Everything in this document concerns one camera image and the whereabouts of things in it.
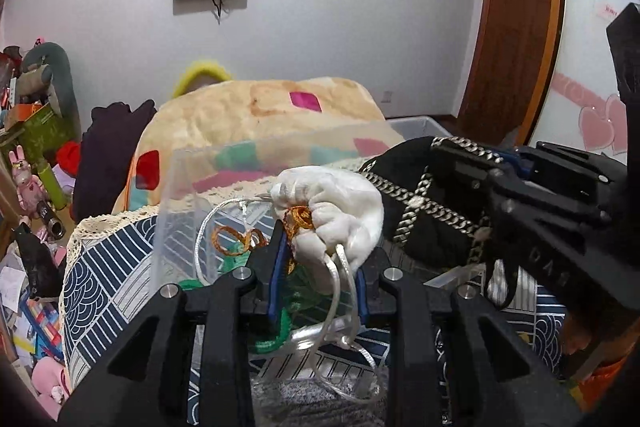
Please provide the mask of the pink plush toy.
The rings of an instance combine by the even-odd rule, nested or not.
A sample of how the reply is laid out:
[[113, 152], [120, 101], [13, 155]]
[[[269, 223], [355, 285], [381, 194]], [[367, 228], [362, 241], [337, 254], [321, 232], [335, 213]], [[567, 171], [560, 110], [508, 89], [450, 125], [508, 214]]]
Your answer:
[[65, 367], [54, 358], [40, 359], [32, 370], [32, 385], [37, 401], [54, 421], [70, 396], [66, 383]]

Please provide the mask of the brown wooden door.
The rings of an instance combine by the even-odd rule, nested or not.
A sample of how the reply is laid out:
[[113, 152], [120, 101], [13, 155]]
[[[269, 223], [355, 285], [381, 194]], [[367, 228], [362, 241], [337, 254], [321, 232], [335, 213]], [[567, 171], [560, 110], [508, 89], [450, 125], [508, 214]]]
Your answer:
[[526, 143], [549, 89], [563, 15], [564, 0], [482, 0], [460, 108], [440, 123], [485, 144]]

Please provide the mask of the dark purple garment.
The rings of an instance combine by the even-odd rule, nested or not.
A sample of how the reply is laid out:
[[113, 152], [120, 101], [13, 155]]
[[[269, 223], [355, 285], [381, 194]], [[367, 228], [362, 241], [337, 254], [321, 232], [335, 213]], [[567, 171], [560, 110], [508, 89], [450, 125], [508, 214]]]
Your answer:
[[80, 143], [73, 197], [76, 223], [112, 212], [127, 183], [140, 136], [155, 114], [153, 100], [135, 110], [122, 102], [93, 107], [90, 127]]

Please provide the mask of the black bag with chain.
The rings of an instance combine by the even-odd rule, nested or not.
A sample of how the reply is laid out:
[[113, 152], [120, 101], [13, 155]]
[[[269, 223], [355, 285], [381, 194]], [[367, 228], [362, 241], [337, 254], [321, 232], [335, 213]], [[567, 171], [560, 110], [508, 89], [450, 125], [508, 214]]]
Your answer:
[[471, 140], [461, 136], [409, 140], [359, 169], [383, 196], [383, 236], [434, 271], [485, 265], [485, 296], [497, 309], [506, 309], [516, 296], [520, 269], [497, 253], [494, 212], [464, 217], [435, 202], [435, 141]]

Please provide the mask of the red plush item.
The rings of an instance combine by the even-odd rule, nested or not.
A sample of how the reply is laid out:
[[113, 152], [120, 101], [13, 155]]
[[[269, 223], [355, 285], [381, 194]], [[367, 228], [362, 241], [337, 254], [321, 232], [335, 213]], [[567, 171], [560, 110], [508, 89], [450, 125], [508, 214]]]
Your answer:
[[81, 146], [75, 141], [64, 143], [55, 153], [60, 168], [72, 178], [76, 178], [81, 161]]

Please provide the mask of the white drawstring pouch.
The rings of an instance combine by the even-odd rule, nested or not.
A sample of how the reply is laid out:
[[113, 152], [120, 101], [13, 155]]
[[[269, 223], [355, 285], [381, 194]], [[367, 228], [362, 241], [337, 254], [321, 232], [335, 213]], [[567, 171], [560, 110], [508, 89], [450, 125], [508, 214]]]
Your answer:
[[[378, 402], [384, 395], [381, 369], [356, 337], [363, 323], [363, 305], [357, 301], [356, 276], [382, 234], [384, 209], [378, 189], [362, 174], [326, 166], [304, 166], [282, 171], [269, 186], [254, 195], [227, 197], [209, 210], [198, 228], [192, 248], [198, 281], [208, 286], [235, 268], [235, 260], [255, 259], [265, 237], [255, 225], [212, 225], [231, 207], [247, 216], [252, 208], [269, 208], [284, 226], [285, 244], [293, 258], [286, 264], [284, 314], [307, 309], [314, 299], [329, 303], [314, 325], [289, 327], [279, 340], [258, 341], [265, 352], [307, 351], [318, 386], [359, 405]], [[369, 366], [364, 388], [342, 387], [322, 373], [318, 359], [324, 346], [357, 353]]]

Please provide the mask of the green cardboard box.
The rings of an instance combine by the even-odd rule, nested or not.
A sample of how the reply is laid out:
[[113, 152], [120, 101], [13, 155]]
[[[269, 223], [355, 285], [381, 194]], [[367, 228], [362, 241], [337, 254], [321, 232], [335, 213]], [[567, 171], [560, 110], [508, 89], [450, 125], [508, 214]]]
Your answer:
[[21, 145], [26, 160], [35, 166], [41, 158], [53, 158], [65, 143], [76, 140], [73, 121], [56, 115], [46, 105], [9, 131], [1, 132], [1, 158], [6, 168], [11, 169], [9, 153]]

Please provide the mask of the pink rabbit figurine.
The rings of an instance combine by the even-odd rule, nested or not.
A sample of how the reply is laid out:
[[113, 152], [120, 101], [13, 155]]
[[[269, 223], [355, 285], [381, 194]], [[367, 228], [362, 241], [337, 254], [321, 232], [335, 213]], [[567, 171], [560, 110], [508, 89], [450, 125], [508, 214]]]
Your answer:
[[49, 194], [39, 176], [32, 172], [32, 165], [27, 161], [21, 145], [9, 151], [9, 160], [18, 205], [22, 210], [20, 223], [28, 225], [30, 219], [39, 217], [38, 206], [49, 202]]

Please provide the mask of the clear plastic storage box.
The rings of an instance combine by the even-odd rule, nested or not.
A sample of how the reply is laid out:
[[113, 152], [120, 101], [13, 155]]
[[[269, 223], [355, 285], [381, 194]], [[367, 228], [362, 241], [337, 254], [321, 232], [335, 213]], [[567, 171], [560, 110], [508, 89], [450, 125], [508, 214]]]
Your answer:
[[232, 200], [268, 193], [281, 171], [307, 165], [356, 171], [401, 142], [450, 135], [433, 119], [414, 117], [176, 150], [158, 210], [151, 291], [167, 283], [212, 283], [230, 267], [210, 239], [216, 228], [240, 233], [256, 228], [270, 236], [274, 213], [269, 204], [250, 202], [242, 209]]

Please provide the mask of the grey glitter pouch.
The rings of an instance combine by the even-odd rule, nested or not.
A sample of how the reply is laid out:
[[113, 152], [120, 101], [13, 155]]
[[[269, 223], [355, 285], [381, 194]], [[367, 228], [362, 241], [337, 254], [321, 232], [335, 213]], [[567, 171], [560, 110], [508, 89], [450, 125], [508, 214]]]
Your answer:
[[253, 381], [256, 426], [384, 426], [386, 401], [357, 404], [315, 381]]

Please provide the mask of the blue white patterned tablecloth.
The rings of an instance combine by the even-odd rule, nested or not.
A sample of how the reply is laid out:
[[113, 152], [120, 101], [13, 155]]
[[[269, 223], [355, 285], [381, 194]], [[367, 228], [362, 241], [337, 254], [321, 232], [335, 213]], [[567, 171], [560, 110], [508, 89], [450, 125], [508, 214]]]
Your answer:
[[[134, 212], [131, 216], [106, 216], [122, 218], [105, 225], [98, 233], [100, 237], [89, 237], [89, 225], [98, 222], [86, 221], [82, 231], [74, 232], [75, 254], [66, 269], [63, 295], [64, 305], [63, 341], [64, 358], [70, 389], [75, 390], [105, 350], [131, 322], [134, 316], [152, 297], [151, 257], [157, 222], [157, 210], [146, 213]], [[329, 303], [323, 300], [319, 306], [296, 317], [294, 326], [311, 324], [326, 311]], [[558, 375], [561, 358], [560, 329], [565, 310], [547, 289], [538, 285], [533, 277], [521, 270], [518, 276], [518, 295], [506, 309], [506, 321], [518, 335], [532, 347], [536, 355]], [[383, 329], [361, 331], [357, 340], [381, 362], [388, 355], [390, 334]], [[344, 351], [322, 348], [319, 353], [324, 369], [335, 369], [333, 376], [347, 377], [349, 384], [363, 384], [369, 377], [364, 363], [347, 361]], [[188, 424], [198, 423], [198, 383], [200, 382], [200, 345], [194, 346], [189, 384]], [[278, 355], [255, 359], [250, 369], [253, 381], [302, 381], [311, 380], [310, 362], [301, 366], [307, 351], [297, 355]]]

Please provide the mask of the grey green plush toy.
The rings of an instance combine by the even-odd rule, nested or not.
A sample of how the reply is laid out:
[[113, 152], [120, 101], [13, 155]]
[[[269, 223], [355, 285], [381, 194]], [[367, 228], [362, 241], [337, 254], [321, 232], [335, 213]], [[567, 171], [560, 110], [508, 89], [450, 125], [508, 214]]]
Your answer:
[[46, 98], [55, 115], [68, 119], [78, 133], [80, 118], [70, 60], [62, 46], [54, 42], [35, 46], [23, 57], [20, 73], [17, 98]]

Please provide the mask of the beige patchwork plush blanket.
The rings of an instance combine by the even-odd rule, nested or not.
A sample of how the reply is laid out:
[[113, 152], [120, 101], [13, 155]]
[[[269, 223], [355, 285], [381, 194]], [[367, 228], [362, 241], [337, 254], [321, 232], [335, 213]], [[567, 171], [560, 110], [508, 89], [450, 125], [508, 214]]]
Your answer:
[[140, 136], [113, 210], [159, 204], [176, 150], [370, 121], [386, 120], [369, 91], [348, 79], [229, 80], [201, 87], [160, 106]]

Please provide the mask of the green knitted cloth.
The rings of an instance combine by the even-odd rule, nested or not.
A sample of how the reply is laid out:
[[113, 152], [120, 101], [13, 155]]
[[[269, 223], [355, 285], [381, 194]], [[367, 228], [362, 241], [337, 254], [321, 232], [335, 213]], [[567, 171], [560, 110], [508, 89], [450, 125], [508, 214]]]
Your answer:
[[217, 260], [217, 275], [249, 265], [255, 269], [259, 284], [257, 303], [250, 306], [258, 314], [259, 329], [248, 335], [248, 351], [252, 355], [266, 355], [283, 347], [294, 329], [299, 314], [319, 306], [324, 297], [311, 287], [306, 269], [294, 262], [290, 248], [273, 256], [267, 247], [250, 253], [245, 251]]

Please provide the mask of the green bottle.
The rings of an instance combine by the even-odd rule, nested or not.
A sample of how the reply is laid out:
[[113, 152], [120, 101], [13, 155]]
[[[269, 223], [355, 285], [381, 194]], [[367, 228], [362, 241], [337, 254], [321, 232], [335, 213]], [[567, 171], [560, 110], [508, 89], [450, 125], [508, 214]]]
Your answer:
[[58, 179], [53, 172], [51, 165], [44, 159], [40, 158], [37, 164], [38, 176], [46, 189], [49, 200], [56, 210], [66, 207], [67, 198], [58, 183]]

